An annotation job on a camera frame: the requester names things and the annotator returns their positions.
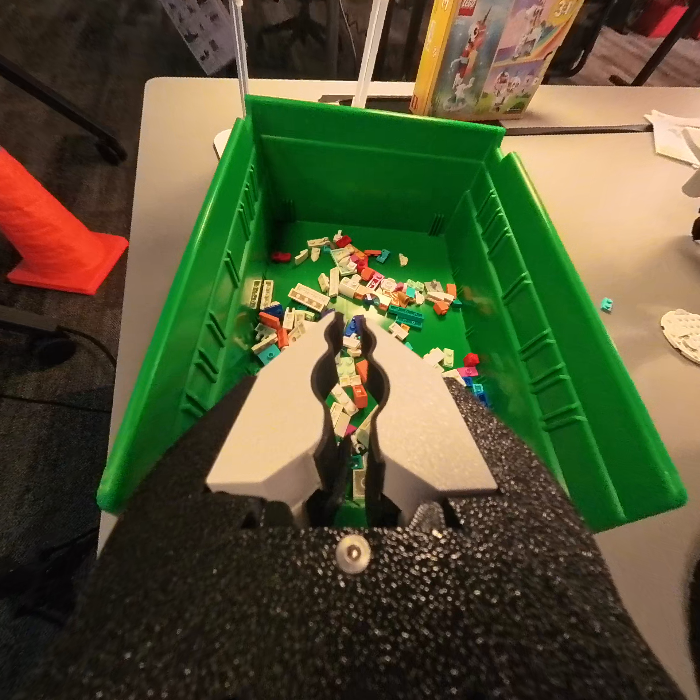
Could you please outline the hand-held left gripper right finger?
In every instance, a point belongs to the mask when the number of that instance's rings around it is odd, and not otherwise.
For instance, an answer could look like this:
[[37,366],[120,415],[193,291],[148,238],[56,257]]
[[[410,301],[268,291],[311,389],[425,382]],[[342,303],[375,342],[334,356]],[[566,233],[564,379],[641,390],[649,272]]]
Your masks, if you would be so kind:
[[363,326],[362,351],[376,401],[365,477],[369,526],[405,526],[425,503],[496,493],[442,374],[372,320]]

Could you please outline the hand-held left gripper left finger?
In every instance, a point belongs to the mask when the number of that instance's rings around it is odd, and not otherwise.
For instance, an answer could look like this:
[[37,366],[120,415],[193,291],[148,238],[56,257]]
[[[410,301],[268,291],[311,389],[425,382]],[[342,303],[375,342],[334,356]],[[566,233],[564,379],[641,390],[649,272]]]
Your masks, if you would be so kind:
[[284,503],[301,526],[333,526],[346,495],[346,438],[326,401],[344,328],[331,311],[258,372],[206,478],[209,491]]

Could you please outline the pile of mixed lego bricks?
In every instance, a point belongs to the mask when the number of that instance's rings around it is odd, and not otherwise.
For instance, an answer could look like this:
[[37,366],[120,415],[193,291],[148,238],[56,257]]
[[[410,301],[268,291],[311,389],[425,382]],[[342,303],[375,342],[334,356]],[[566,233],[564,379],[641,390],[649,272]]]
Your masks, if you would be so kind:
[[273,300],[272,281],[262,283],[259,324],[276,331],[275,343],[268,332],[255,346],[268,365],[275,357],[298,341],[326,314],[341,314],[345,324],[344,337],[335,363],[337,384],[332,388],[327,406],[336,435],[346,438],[352,453],[364,457],[358,468],[366,474],[370,420],[377,403],[366,387],[368,361],[362,351],[362,333],[365,321],[372,320],[404,346],[423,358],[442,374],[444,380],[461,375],[448,360],[454,359],[453,349],[443,348],[439,342],[452,340],[449,334],[456,326],[440,317],[450,313],[450,300],[438,291],[412,280],[395,280],[371,267],[358,267],[353,255],[334,250],[334,263],[329,272],[319,275],[319,289],[297,280],[289,292],[292,309]]

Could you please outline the green plastic bin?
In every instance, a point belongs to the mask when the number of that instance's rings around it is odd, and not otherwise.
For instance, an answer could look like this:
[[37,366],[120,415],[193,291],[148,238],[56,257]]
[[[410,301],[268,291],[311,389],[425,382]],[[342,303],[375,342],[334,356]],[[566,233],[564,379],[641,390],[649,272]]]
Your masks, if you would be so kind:
[[97,503],[122,511],[156,460],[260,363],[249,301],[312,285],[274,264],[307,237],[390,250],[381,271],[455,284],[409,343],[481,361],[488,406],[547,464],[595,532],[682,507],[687,493],[504,130],[249,96],[180,259]]

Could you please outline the white round lego plate assembly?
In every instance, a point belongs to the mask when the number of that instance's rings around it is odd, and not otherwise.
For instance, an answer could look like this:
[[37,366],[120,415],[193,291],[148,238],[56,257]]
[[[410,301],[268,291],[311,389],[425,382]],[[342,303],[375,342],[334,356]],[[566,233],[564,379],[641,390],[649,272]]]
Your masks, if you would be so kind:
[[660,320],[667,342],[688,361],[699,365],[699,315],[683,309],[667,311]]

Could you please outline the yellow lego set box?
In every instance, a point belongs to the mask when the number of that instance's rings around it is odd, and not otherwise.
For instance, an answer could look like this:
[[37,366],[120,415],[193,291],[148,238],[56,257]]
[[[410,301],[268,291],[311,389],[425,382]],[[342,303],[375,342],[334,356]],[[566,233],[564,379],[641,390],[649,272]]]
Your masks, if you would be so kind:
[[583,1],[434,1],[410,113],[519,119]]

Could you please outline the black chair base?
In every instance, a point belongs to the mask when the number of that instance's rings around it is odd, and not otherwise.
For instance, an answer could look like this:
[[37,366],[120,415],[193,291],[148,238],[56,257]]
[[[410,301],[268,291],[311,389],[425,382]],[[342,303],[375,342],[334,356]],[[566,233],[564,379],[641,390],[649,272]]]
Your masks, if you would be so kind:
[[91,135],[94,139],[94,147],[106,162],[119,165],[127,160],[127,151],[115,135],[93,121],[59,92],[44,85],[3,55],[1,56],[1,77]]
[[75,341],[57,320],[4,304],[1,305],[1,330],[22,338],[32,357],[47,368],[70,360],[77,349]]

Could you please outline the orange traffic cone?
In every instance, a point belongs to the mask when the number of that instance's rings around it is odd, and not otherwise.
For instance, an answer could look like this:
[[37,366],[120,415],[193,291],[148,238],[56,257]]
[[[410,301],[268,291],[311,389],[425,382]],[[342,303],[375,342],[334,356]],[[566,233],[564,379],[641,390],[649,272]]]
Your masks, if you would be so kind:
[[129,243],[94,232],[1,149],[1,232],[20,254],[15,285],[95,295]]

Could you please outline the white book stand wooden board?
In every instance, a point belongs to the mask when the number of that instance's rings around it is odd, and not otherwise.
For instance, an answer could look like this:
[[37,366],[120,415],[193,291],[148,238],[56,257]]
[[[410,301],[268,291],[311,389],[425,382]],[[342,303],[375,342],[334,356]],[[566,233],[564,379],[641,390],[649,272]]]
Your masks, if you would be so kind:
[[427,1],[248,1],[246,94],[407,110]]

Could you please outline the stack of white papers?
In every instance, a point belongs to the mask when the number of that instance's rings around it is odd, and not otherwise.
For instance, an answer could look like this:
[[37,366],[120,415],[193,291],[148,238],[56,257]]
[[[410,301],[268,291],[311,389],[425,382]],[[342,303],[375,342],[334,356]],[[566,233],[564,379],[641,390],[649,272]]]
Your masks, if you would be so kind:
[[652,126],[656,155],[699,168],[698,117],[678,117],[651,110],[644,118]]

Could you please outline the printed parts sheet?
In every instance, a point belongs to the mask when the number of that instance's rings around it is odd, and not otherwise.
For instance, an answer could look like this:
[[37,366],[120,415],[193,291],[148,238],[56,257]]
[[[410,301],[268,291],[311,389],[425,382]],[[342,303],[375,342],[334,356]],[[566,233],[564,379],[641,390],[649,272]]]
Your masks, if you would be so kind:
[[159,1],[167,17],[207,76],[235,59],[230,12],[222,1]]

